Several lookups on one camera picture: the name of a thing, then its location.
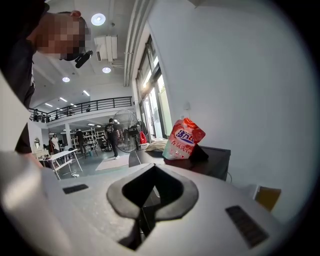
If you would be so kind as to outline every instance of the red bag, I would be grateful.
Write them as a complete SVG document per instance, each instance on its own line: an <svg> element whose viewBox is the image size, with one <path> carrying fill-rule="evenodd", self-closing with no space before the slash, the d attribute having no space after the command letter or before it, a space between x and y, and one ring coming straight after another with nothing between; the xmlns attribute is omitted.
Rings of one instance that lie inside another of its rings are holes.
<svg viewBox="0 0 320 256"><path fill-rule="evenodd" d="M140 144L145 144L147 143L147 138L146 138L146 135L140 131Z"/></svg>

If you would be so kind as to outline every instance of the white table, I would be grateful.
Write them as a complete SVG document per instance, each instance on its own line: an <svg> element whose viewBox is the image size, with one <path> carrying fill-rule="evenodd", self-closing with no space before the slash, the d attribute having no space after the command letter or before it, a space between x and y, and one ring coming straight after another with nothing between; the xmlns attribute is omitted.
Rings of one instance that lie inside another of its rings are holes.
<svg viewBox="0 0 320 256"><path fill-rule="evenodd" d="M66 159L66 156L67 156L68 154L70 154L70 153L73 153L73 154L74 154L75 160L77 161L77 163L78 163L78 165L79 165L79 167L80 167L81 172L83 172L83 170L82 170L82 168L81 168L81 166L80 166L80 163L79 163L79 161L78 161L78 158L77 158L77 156L76 156L76 151L77 151L77 149L74 149L74 150L71 150L71 151L62 151L62 152L60 152L60 153L57 153L57 154L52 155L52 156L51 156L50 158L48 158L48 159L43 158L43 159L40 159L39 161L50 161L50 162L51 162L51 165L52 165L52 167L53 167L53 170L55 171L56 175L58 176L58 179L61 180L61 179L60 179L60 176L59 176L59 174L58 174L57 171L60 170L62 167L66 166L66 165L69 165L69 170L70 170L71 175L73 176L73 175L75 174L75 172L74 172L74 173L71 172L71 168L70 168L70 163L72 163L72 160L67 161L67 159ZM58 161L55 161L56 164L58 165L58 167L55 167L55 165L54 165L54 163L53 163L54 160L56 160L56 159L58 159L58 158L62 158L62 157L64 157L64 163L60 165L60 164L58 163Z"/></svg>

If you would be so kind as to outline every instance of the cable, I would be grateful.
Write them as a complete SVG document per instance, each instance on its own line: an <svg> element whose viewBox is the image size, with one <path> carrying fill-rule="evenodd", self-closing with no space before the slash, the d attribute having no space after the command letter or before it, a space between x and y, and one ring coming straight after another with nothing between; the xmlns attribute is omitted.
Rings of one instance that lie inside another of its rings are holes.
<svg viewBox="0 0 320 256"><path fill-rule="evenodd" d="M231 176L231 174L229 172L227 172L227 173L230 175L230 178L231 178L230 184L231 184L232 183L232 176Z"/></svg>

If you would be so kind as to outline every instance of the white wall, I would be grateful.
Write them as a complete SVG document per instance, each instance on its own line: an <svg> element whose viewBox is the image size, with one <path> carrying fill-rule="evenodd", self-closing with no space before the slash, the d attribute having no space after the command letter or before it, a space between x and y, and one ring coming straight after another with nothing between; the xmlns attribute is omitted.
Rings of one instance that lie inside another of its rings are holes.
<svg viewBox="0 0 320 256"><path fill-rule="evenodd" d="M29 141L30 141L31 151L32 153L34 153L35 138L39 139L40 148L42 149L43 147L41 128L37 125L36 122L28 120L28 130L29 130Z"/></svg>
<svg viewBox="0 0 320 256"><path fill-rule="evenodd" d="M148 24L172 123L189 116L206 132L201 145L231 150L234 183L282 189L272 213L286 222L315 180L317 81L274 8L234 3L157 0Z"/></svg>
<svg viewBox="0 0 320 256"><path fill-rule="evenodd" d="M124 87L123 84L100 84L93 86L90 89L91 101L117 98L117 97L130 97L132 96L132 90L130 87Z"/></svg>
<svg viewBox="0 0 320 256"><path fill-rule="evenodd" d="M43 141L43 144L45 144L45 145L49 144L48 133L49 133L49 129L41 129L42 141Z"/></svg>

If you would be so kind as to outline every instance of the column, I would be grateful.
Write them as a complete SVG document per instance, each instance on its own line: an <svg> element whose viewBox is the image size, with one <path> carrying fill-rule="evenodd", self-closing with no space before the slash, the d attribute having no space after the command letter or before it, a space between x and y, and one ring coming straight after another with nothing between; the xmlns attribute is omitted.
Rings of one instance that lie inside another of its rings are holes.
<svg viewBox="0 0 320 256"><path fill-rule="evenodd" d="M65 135L66 135L66 141L68 142L68 147L72 148L70 125L68 123L65 124Z"/></svg>

